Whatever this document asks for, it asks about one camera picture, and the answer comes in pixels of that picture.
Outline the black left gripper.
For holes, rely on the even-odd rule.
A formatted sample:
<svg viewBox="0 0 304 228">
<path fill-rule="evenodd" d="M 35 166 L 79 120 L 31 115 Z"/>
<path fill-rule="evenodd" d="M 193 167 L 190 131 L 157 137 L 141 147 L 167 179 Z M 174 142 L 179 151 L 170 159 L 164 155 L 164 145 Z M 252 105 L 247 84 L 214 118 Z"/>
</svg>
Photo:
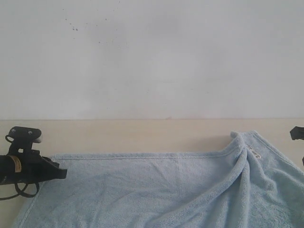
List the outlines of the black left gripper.
<svg viewBox="0 0 304 228">
<path fill-rule="evenodd" d="M 37 153 L 6 154 L 0 157 L 0 183 L 37 183 L 65 179 L 67 169 L 58 162 Z"/>
</svg>

